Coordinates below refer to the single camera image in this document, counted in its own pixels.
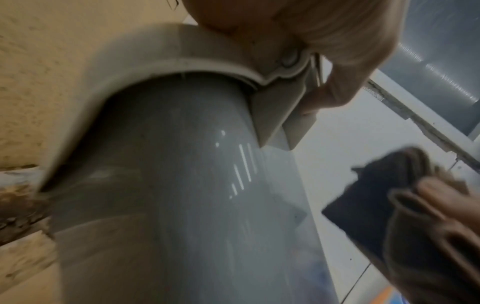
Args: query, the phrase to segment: folded cloth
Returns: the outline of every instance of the folded cloth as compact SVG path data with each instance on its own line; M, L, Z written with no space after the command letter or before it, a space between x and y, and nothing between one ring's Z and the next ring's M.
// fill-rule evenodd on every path
M413 304L480 302L480 237L417 195L436 176L463 194L464 182L419 148L369 163L323 214L350 237Z

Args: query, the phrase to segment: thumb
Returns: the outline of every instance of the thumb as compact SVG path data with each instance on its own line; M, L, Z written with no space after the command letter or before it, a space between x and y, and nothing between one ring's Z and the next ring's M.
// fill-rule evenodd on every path
M434 177L425 177L417 185L419 195L450 218L480 235L480 199L466 196Z

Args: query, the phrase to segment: human hand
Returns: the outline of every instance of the human hand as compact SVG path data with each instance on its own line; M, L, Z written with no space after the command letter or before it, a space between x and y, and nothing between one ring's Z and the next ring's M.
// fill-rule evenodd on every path
M430 205L480 235L479 197L463 195L435 177L423 178L417 190Z

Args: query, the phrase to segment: yellow wall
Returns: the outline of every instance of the yellow wall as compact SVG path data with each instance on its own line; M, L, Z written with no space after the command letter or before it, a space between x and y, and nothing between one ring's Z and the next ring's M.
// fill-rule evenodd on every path
M0 0L0 168L38 163L89 56L106 41L186 16L167 0Z

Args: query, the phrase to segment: glossy gray surface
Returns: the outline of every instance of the glossy gray surface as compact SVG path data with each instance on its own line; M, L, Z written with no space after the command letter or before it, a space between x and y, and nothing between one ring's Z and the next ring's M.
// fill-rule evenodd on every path
M381 70L468 135L480 123L480 2L411 0L396 54Z
M111 98L46 189L65 303L338 303L285 135L259 149L234 80Z

